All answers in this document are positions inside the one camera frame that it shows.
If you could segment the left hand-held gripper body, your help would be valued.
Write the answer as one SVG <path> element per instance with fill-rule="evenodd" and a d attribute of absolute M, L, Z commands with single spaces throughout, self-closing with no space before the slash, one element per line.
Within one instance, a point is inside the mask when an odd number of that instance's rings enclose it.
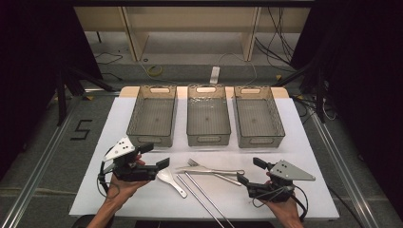
<path fill-rule="evenodd" d="M 120 181 L 153 181 L 158 174 L 158 166 L 140 165 L 136 162 L 139 155 L 135 146 L 127 136 L 123 136 L 105 154 L 103 163 L 112 161 L 103 167 L 103 176 L 113 173 Z"/>

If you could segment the person's left hand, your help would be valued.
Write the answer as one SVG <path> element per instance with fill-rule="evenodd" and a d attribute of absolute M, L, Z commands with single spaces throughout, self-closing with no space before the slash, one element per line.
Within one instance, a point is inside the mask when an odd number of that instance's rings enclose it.
<path fill-rule="evenodd" d="M 148 180 L 124 181 L 118 180 L 115 175 L 112 175 L 105 203 L 122 206 L 139 188 L 146 184 L 148 184 Z"/>

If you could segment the metal chopstick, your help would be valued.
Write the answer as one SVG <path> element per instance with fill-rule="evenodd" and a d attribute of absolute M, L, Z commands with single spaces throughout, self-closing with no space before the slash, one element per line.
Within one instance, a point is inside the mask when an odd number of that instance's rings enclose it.
<path fill-rule="evenodd" d="M 184 185 L 184 187 L 191 193 L 191 195 L 198 201 L 198 203 L 204 208 L 204 210 L 214 219 L 214 221 L 220 226 L 220 228 L 225 228 L 224 225 L 219 221 L 218 218 L 212 213 L 212 211 L 205 205 L 205 203 L 199 198 L 199 196 L 191 189 L 191 187 L 184 181 L 184 179 L 177 175 L 177 179 Z"/>
<path fill-rule="evenodd" d="M 221 214 L 221 216 L 229 223 L 232 228 L 236 228 L 235 225 L 229 220 L 229 218 L 222 212 L 222 210 L 217 206 L 217 204 L 212 201 L 212 199 L 207 195 L 207 193 L 202 189 L 202 187 L 193 179 L 193 177 L 188 173 L 184 174 L 193 182 L 193 184 L 199 189 L 199 191 L 206 197 L 206 199 L 212 204 L 212 206 Z"/>

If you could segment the black metal stand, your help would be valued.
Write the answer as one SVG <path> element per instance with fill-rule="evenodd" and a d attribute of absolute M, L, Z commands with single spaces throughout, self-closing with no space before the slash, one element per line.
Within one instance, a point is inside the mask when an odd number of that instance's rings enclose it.
<path fill-rule="evenodd" d="M 66 87 L 73 96 L 82 96 L 85 93 L 85 89 L 80 83 L 81 80 L 89 81 L 93 85 L 108 92 L 115 91 L 111 85 L 102 82 L 100 79 L 91 76 L 77 67 L 63 66 L 56 74 L 56 91 L 59 108 L 58 126 L 60 126 L 67 117 Z"/>
<path fill-rule="evenodd" d="M 323 77 L 323 70 L 320 66 L 320 61 L 314 58 L 310 61 L 306 66 L 302 67 L 301 69 L 297 70 L 296 72 L 290 74 L 283 80 L 280 80 L 274 84 L 274 87 L 281 87 L 285 86 L 297 78 L 303 76 L 303 82 L 300 85 L 300 90 L 302 92 L 312 89 L 316 94 L 316 103 L 315 103 L 315 112 L 319 117 L 322 123 L 325 122 L 325 111 L 324 111 L 324 77 Z"/>

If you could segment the white ceramic spoon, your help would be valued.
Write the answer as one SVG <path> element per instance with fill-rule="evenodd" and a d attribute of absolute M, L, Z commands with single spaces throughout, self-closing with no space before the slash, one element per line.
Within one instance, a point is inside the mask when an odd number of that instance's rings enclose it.
<path fill-rule="evenodd" d="M 175 182 L 168 168 L 160 170 L 159 173 L 157 174 L 157 177 L 161 181 L 171 185 L 181 195 L 183 199 L 187 197 L 187 193 Z"/>

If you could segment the metal floor rail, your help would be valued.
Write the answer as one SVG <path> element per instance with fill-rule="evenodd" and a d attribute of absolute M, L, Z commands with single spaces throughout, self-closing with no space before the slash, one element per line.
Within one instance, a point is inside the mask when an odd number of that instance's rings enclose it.
<path fill-rule="evenodd" d="M 379 228 L 379 224 L 374 217 L 370 204 L 364 198 L 364 195 L 355 181 L 352 172 L 342 158 L 342 155 L 340 154 L 326 124 L 320 120 L 316 113 L 312 115 L 312 120 L 316 126 L 320 138 L 323 140 L 326 149 L 330 154 L 330 158 L 336 167 L 337 173 L 343 182 L 352 204 L 355 207 L 362 226 L 364 228 Z"/>
<path fill-rule="evenodd" d="M 0 223 L 1 228 L 16 228 L 22 216 L 26 212 L 29 202 L 34 196 L 37 186 L 43 178 L 52 157 L 56 153 L 57 147 L 62 140 L 70 119 L 79 105 L 81 97 L 74 97 L 67 106 L 67 115 L 58 124 L 48 138 L 47 146 L 41 154 L 40 159 L 31 169 L 29 178 L 20 190 L 16 190 L 16 200 L 8 210 L 5 219 Z"/>

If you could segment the person's right hand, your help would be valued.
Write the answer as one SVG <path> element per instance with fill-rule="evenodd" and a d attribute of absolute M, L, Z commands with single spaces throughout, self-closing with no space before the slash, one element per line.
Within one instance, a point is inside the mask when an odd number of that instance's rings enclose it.
<path fill-rule="evenodd" d="M 303 228 L 297 212 L 297 203 L 292 198 L 285 202 L 266 201 L 265 204 L 274 213 L 283 228 Z"/>

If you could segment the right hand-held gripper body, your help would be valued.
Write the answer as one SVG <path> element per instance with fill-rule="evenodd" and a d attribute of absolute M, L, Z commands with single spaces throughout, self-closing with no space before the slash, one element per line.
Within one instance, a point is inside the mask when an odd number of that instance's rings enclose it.
<path fill-rule="evenodd" d="M 246 189 L 250 198 L 285 202 L 294 194 L 296 188 L 294 181 L 316 180 L 313 175 L 285 160 L 273 163 L 273 165 L 274 167 L 270 171 L 266 169 L 270 174 L 270 183 L 253 183 L 249 181 L 249 186 Z"/>

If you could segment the grey plastic bin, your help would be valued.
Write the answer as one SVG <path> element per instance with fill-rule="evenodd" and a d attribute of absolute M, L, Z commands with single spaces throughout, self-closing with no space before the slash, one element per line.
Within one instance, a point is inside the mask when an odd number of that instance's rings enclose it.
<path fill-rule="evenodd" d="M 177 109 L 173 85 L 142 85 L 136 97 L 126 135 L 134 145 L 153 143 L 171 147 Z"/>
<path fill-rule="evenodd" d="M 240 148 L 276 148 L 285 130 L 272 89 L 264 86 L 235 86 L 234 115 Z"/>
<path fill-rule="evenodd" d="M 189 146 L 229 144 L 231 125 L 224 85 L 187 88 L 186 134 Z"/>

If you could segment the metal fork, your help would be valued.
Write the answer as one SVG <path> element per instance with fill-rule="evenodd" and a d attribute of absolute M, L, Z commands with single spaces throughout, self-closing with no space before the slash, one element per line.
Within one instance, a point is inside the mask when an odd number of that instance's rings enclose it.
<path fill-rule="evenodd" d="M 198 164 L 196 161 L 193 161 L 191 159 L 188 160 L 187 162 L 189 164 L 189 166 L 203 166 Z M 233 179 L 232 175 L 222 175 L 222 174 L 217 174 L 217 173 L 205 173 L 205 174 L 212 174 L 213 176 L 216 176 L 224 181 L 228 181 L 232 184 L 235 184 L 237 186 L 241 186 L 241 183 L 239 183 L 237 180 Z"/>

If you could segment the yellow tape roll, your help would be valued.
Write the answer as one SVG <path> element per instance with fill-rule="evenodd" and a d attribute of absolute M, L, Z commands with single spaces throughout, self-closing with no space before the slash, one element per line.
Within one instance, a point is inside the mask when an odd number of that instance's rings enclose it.
<path fill-rule="evenodd" d="M 146 71 L 149 76 L 157 77 L 163 73 L 163 68 L 161 66 L 150 66 Z"/>

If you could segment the white table cover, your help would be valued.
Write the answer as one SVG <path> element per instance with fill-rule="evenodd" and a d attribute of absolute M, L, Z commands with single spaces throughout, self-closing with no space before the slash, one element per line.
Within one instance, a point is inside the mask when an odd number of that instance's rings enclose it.
<path fill-rule="evenodd" d="M 105 127 L 97 143 L 88 169 L 70 210 L 72 216 L 95 213 L 104 197 L 98 191 L 97 175 L 106 151 L 126 132 L 135 100 L 117 98 L 109 111 Z M 313 175 L 315 181 L 298 181 L 297 198 L 308 205 L 307 219 L 338 219 L 334 201 L 329 193 L 316 157 L 292 100 L 276 100 L 278 112 L 286 136 L 277 148 L 240 149 L 237 135 L 233 133 L 230 144 L 225 147 L 190 147 L 187 144 L 186 116 L 187 100 L 178 100 L 177 120 L 174 133 L 174 145 L 168 149 L 155 149 L 143 155 L 147 163 L 155 163 L 165 158 L 170 159 L 169 169 L 174 174 L 176 168 L 186 166 L 189 159 L 208 168 L 242 169 L 251 182 L 263 183 L 267 180 L 265 171 L 253 164 L 255 157 L 266 162 L 285 160 Z M 213 175 L 191 175 L 222 212 L 234 220 L 267 220 L 273 214 L 269 209 L 258 208 L 249 198 L 243 186 L 237 186 Z M 211 216 L 192 196 L 183 199 L 169 184 L 154 180 L 140 188 L 120 209 L 118 217 L 152 220 L 211 220 Z"/>

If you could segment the white power strip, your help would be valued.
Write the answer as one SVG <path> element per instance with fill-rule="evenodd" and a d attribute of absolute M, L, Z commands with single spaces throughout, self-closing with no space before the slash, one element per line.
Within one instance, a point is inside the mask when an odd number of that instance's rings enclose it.
<path fill-rule="evenodd" d="M 210 83 L 212 85 L 216 85 L 218 83 L 219 75 L 220 75 L 220 68 L 218 66 L 213 66 L 210 76 Z"/>

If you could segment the wooden shelf unit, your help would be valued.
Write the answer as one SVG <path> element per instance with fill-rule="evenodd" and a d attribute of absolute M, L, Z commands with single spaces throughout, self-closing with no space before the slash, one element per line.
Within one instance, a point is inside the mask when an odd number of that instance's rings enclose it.
<path fill-rule="evenodd" d="M 123 31 L 132 58 L 141 59 L 151 32 L 236 32 L 249 61 L 259 32 L 302 32 L 310 10 L 285 7 L 76 7 L 85 31 Z"/>

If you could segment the black curtain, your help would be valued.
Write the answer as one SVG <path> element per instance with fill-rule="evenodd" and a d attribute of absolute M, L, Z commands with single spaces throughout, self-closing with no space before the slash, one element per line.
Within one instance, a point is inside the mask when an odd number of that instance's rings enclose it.
<path fill-rule="evenodd" d="M 0 180 L 71 67 L 102 77 L 74 7 L 0 0 Z"/>
<path fill-rule="evenodd" d="M 313 0 L 292 65 L 323 49 L 328 94 L 403 220 L 403 0 Z"/>

